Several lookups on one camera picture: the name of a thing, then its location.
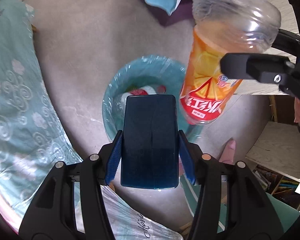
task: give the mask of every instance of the teal trash bin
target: teal trash bin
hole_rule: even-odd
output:
[[[128,92],[131,87],[146,85],[164,85],[165,94],[174,95],[177,102],[186,68],[180,62],[168,57],[149,55],[133,60],[122,67],[106,88],[102,101],[102,118],[107,136],[112,141],[118,130],[123,129],[123,118],[112,111],[113,101],[117,95]],[[189,125],[177,106],[178,129],[183,130],[187,139],[194,142],[202,126]]]

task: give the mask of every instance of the screw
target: screw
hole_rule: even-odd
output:
[[[92,154],[92,155],[90,155],[90,160],[91,161],[96,161],[97,159],[99,159],[99,155],[98,154]]]
[[[288,61],[288,60],[285,61],[284,63],[286,64],[287,67],[290,67],[290,68],[294,68],[294,66],[295,66],[291,61]]]
[[[211,159],[211,155],[210,155],[210,154],[207,154],[207,153],[205,153],[205,154],[202,154],[202,155],[201,155],[201,158],[202,158],[202,159],[204,159],[205,161],[208,161],[208,160],[210,160],[210,159]]]
[[[61,167],[63,167],[63,162],[57,162],[56,163],[56,168],[61,168]]]
[[[281,75],[276,75],[273,79],[274,82],[279,83],[281,81]]]
[[[244,168],[246,164],[244,162],[237,162],[239,168]]]

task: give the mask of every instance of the gray floor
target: gray floor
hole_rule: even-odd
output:
[[[193,21],[163,28],[138,0],[24,0],[35,9],[35,49],[53,105],[77,152],[84,158],[108,143],[101,114],[108,82],[125,63],[161,54],[186,64]],[[218,157],[237,140],[243,160],[270,118],[262,96],[233,96],[225,113],[203,128],[197,143]],[[191,221],[180,186],[141,190],[114,184],[117,193],[152,220],[177,230]]]

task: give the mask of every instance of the plastic trash bag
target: plastic trash bag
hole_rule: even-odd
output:
[[[174,95],[177,101],[178,129],[184,131],[189,141],[195,141],[202,126],[189,125],[179,108],[179,93],[185,74],[183,64],[157,55],[143,56],[122,67],[106,88],[102,101],[103,124],[109,140],[113,141],[117,131],[123,130],[123,118],[112,111],[114,98],[130,91],[131,87],[157,84],[166,87],[165,94]]]
[[[182,236],[132,209],[108,186],[101,186],[108,219],[116,240],[183,240]],[[81,203],[75,209],[77,229],[84,233]]]

